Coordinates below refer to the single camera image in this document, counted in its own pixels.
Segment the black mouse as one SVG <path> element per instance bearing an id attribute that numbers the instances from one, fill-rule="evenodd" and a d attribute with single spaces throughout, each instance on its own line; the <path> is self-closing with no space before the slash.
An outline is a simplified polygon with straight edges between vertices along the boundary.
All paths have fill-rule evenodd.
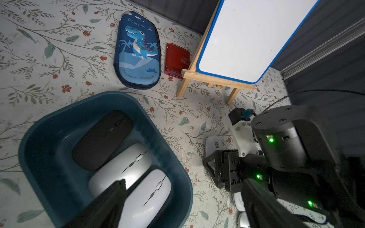
<path id="1" fill-rule="evenodd" d="M 132 119 L 119 110 L 106 114 L 73 148 L 74 162 L 88 171 L 99 169 L 130 135 L 133 127 Z"/>

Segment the white mouse with dongle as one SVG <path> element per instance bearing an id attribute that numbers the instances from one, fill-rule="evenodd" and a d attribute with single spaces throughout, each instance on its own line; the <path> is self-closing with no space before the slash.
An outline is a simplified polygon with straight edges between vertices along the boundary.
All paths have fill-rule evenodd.
<path id="1" fill-rule="evenodd" d="M 240 212 L 245 212 L 246 210 L 245 210 L 241 192 L 236 192 L 236 193 L 233 193 L 232 195 L 233 195 L 233 202 L 234 202 L 236 209 Z"/>

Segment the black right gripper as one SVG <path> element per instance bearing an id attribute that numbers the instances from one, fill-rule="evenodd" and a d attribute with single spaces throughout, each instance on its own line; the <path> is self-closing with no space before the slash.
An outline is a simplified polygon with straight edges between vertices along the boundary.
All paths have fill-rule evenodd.
<path id="1" fill-rule="evenodd" d="M 243 164 L 247 158 L 240 157 L 237 150 L 216 150 L 202 164 L 217 188 L 238 193 L 243 189 Z"/>

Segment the wooden tabletop easel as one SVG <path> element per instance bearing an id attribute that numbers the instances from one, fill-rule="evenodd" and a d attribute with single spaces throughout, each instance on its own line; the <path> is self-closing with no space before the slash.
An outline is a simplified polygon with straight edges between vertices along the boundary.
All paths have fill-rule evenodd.
<path id="1" fill-rule="evenodd" d="M 218 8 L 219 8 L 219 5 L 221 2 L 222 1 L 218 1 L 218 3 L 217 3 L 217 6 L 213 12 L 213 15 L 211 16 L 211 19 L 202 36 L 202 39 L 198 45 L 197 51 L 193 57 L 193 60 L 190 63 L 189 68 L 182 70 L 183 81 L 182 81 L 182 85 L 176 95 L 178 98 L 182 98 L 184 96 L 184 94 L 192 80 L 206 83 L 207 87 L 212 87 L 213 85 L 216 85 L 217 88 L 219 88 L 219 89 L 221 89 L 223 86 L 232 87 L 233 91 L 231 92 L 231 94 L 229 95 L 229 97 L 226 101 L 226 103 L 228 105 L 230 105 L 234 101 L 234 99 L 236 98 L 236 96 L 238 95 L 240 90 L 253 91 L 255 88 L 253 85 L 249 85 L 247 83 L 234 82 L 234 81 L 231 81 L 228 79 L 208 76 L 205 73 L 202 74 L 197 71 L 197 64 L 198 64 L 199 57 L 202 55 L 203 46 L 207 41 L 209 31 L 210 31 L 211 27 L 213 26 L 214 17 L 218 14 L 217 11 L 218 11 Z"/>

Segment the silver mouse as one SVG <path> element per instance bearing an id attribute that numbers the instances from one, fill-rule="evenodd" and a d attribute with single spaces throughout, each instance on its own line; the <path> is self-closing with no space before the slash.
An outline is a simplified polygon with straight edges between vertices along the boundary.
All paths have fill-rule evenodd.
<path id="1" fill-rule="evenodd" d="M 135 143 L 121 152 L 98 170 L 90 179 L 88 187 L 93 198 L 96 198 L 115 181 L 124 179 L 129 189 L 150 168 L 152 157 L 147 148 Z"/>

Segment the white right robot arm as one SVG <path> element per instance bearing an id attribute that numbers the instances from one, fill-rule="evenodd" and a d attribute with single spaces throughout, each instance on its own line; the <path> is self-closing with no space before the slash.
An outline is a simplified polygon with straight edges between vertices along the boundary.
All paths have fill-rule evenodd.
<path id="1" fill-rule="evenodd" d="M 241 195 L 246 228 L 305 228 L 310 217 L 284 200 L 320 213 L 336 228 L 365 225 L 365 158 L 343 153 L 321 110 L 287 105 L 256 114 L 235 108 L 225 117 L 237 148 L 206 140 L 203 166 L 217 188 Z"/>

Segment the teal plastic storage box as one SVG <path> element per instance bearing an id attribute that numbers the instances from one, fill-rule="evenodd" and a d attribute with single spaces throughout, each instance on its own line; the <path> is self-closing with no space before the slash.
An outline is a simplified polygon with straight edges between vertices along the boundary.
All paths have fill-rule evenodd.
<path id="1" fill-rule="evenodd" d="M 172 184 L 150 227 L 183 227 L 193 206 L 190 177 L 140 103 L 117 91 L 103 92 L 55 111 L 24 135 L 19 162 L 45 211 L 60 228 L 92 201 L 88 190 L 92 173 L 74 162 L 72 150 L 94 124 L 114 110 L 124 112 L 133 122 L 131 134 L 117 152 L 136 142 L 143 144 L 151 153 L 152 168 L 162 170 Z"/>

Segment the blue dinosaur pencil case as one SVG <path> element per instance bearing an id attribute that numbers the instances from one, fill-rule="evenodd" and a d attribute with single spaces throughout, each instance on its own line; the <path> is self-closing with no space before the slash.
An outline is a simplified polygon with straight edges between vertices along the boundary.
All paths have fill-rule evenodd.
<path id="1" fill-rule="evenodd" d="M 135 11 L 126 11 L 119 22 L 114 69 L 123 85 L 147 90 L 161 76 L 161 47 L 155 25 Z"/>

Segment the long white mouse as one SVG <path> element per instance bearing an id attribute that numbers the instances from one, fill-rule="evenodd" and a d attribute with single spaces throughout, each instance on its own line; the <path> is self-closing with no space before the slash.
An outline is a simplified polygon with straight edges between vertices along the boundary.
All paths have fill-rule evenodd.
<path id="1" fill-rule="evenodd" d="M 250 222 L 246 212 L 241 212 L 236 221 L 237 228 L 250 228 Z"/>

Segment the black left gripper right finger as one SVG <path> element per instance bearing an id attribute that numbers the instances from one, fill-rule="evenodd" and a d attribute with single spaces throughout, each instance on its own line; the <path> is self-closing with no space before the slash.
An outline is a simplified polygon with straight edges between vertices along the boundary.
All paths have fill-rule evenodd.
<path id="1" fill-rule="evenodd" d="M 291 214 L 253 179 L 241 182 L 246 213 L 252 228 L 306 228 L 304 222 L 311 218 Z M 304 200 L 305 191 L 299 184 L 275 184 L 273 187 L 278 198 L 300 203 Z"/>

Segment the white board blue frame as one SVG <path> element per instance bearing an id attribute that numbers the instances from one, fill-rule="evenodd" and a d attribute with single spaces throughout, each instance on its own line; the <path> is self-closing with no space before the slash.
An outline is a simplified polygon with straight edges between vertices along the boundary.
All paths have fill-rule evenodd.
<path id="1" fill-rule="evenodd" d="M 232 81 L 257 83 L 318 3 L 221 1 L 198 59 L 197 71 Z"/>

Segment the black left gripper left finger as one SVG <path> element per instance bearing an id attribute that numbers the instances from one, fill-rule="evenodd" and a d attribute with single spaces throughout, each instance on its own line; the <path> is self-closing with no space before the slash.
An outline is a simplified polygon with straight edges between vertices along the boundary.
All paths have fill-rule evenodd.
<path id="1" fill-rule="evenodd" d="M 125 179 L 117 180 L 64 227 L 117 228 L 126 198 Z"/>

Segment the red leather wallet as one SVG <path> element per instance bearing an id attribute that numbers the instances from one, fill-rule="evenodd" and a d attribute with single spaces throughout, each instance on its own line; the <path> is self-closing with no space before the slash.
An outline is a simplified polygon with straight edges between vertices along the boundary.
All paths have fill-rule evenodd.
<path id="1" fill-rule="evenodd" d="M 164 73 L 168 76 L 183 79 L 182 70 L 190 66 L 190 52 L 174 43 L 166 44 Z"/>

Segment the white mouse with label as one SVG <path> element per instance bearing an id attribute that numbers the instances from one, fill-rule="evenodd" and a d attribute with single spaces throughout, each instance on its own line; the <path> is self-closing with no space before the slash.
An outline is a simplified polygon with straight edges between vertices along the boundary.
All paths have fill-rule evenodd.
<path id="1" fill-rule="evenodd" d="M 221 139 L 217 136 L 209 136 L 205 141 L 204 157 L 207 158 L 217 150 L 237 150 L 236 148 L 226 148 Z"/>

